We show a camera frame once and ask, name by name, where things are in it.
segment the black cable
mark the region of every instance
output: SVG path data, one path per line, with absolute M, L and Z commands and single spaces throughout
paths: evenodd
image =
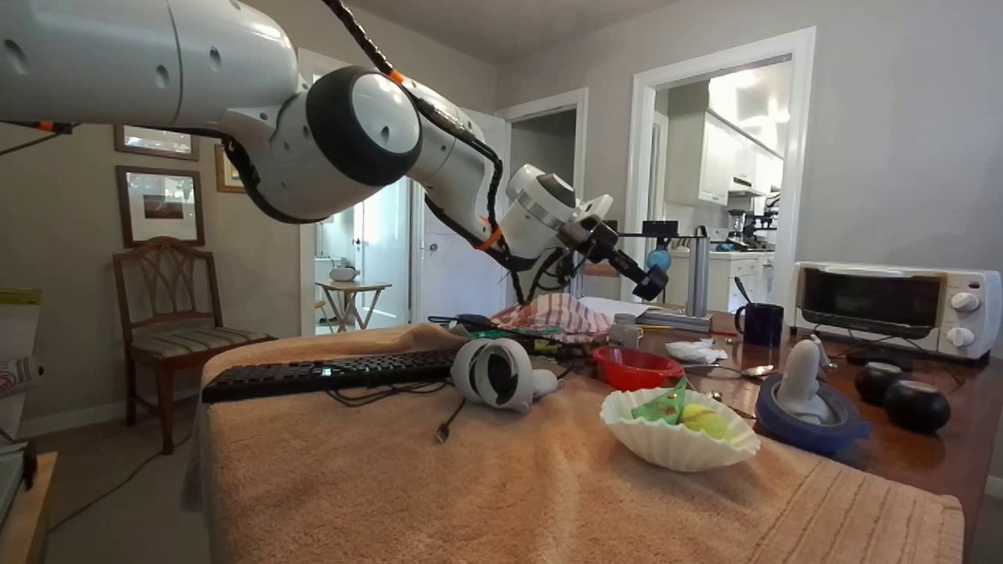
M 339 20 L 342 25 L 347 29 L 347 36 L 354 37 L 354 44 L 375 59 L 375 65 L 382 74 L 382 75 L 393 75 L 395 65 L 385 59 L 385 55 L 369 40 L 368 29 L 354 20 L 354 14 L 339 2 L 339 0 L 323 0 Z
M 447 388 L 447 383 L 434 383 L 434 385 L 416 383 L 416 385 L 379 385 L 379 388 L 365 388 L 365 392 L 331 388 L 326 396 L 346 407 L 368 407 L 368 405 L 378 405 L 393 396 L 437 396 L 441 388 Z
M 472 405 L 472 400 L 461 397 L 461 405 L 440 423 L 440 431 L 437 431 L 437 443 L 440 443 L 440 446 L 449 443 L 453 423 L 461 416 L 461 410 L 464 410 L 466 405 Z
M 15 150 L 36 147 L 36 145 L 46 145 L 46 142 L 54 142 L 54 137 L 64 137 L 64 135 L 59 135 L 59 133 L 52 133 L 52 135 L 31 137 L 31 142 L 26 142 L 26 145 L 15 145 L 15 147 L 0 150 L 0 158 L 9 158 L 9 154 L 15 154 Z
M 52 523 L 46 532 L 59 532 L 59 526 L 65 526 L 71 519 L 81 516 L 84 512 L 92 512 L 92 508 L 102 505 L 104 499 L 116 495 L 120 488 L 127 488 L 142 470 L 148 470 L 148 466 L 151 466 L 155 461 L 161 461 L 161 458 L 162 458 L 162 451 L 148 456 L 133 474 L 127 474 L 123 483 L 116 483 L 114 488 L 108 488 L 108 491 L 102 491 L 98 499 L 84 503 L 81 508 L 71 512 L 64 519 Z
M 459 129 L 453 118 L 447 118 L 434 103 L 427 103 L 422 93 L 414 93 L 404 82 L 404 75 L 382 56 L 382 49 L 369 40 L 368 29 L 354 20 L 354 14 L 342 2 L 342 0 L 323 0 L 347 29 L 347 36 L 357 40 L 357 48 L 369 56 L 369 62 L 393 82 L 401 85 L 401 90 L 408 93 L 408 102 L 414 103 L 414 109 L 422 115 L 427 115 L 434 126 L 440 126 L 441 133 L 454 135 L 459 142 L 464 142 L 466 147 L 475 147 L 476 154 L 484 154 L 494 162 L 494 185 L 488 185 L 488 239 L 500 229 L 500 216 L 497 216 L 497 205 L 500 205 L 500 185 L 501 185 L 501 172 L 504 162 L 501 158 L 484 145 L 481 137 L 475 137 L 466 129 Z M 507 257 L 507 245 L 504 239 L 500 239 L 501 250 L 486 248 L 500 264 L 504 264 Z

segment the cup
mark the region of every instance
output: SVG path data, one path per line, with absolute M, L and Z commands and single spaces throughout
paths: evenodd
M 781 348 L 784 309 L 777 309 L 777 305 L 744 305 L 733 315 L 733 326 L 740 328 L 748 346 Z

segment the white bowl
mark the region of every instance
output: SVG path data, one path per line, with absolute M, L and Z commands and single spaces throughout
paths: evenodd
M 740 461 L 751 461 L 758 451 L 758 436 L 753 425 L 733 414 L 728 405 L 704 396 L 686 392 L 686 405 L 707 405 L 712 407 L 725 425 L 732 431 L 732 438 L 712 438 L 707 432 L 697 432 L 690 425 L 672 425 L 655 419 L 636 419 L 632 410 L 654 400 L 655 396 L 665 396 L 667 388 L 636 388 L 636 392 L 611 392 L 603 400 L 603 423 L 644 461 L 682 474 L 698 474 L 698 470 L 719 470 Z

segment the dark bowl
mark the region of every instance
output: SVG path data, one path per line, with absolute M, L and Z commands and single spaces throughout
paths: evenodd
M 899 380 L 889 388 L 884 410 L 896 425 L 937 432 L 950 419 L 950 400 L 927 383 Z
M 884 405 L 889 388 L 896 385 L 899 380 L 905 380 L 905 372 L 866 367 L 857 372 L 857 392 L 870 405 Z

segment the ceiling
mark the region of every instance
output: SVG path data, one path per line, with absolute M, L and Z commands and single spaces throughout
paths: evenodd
M 673 0 L 347 0 L 488 62 L 563 44 Z

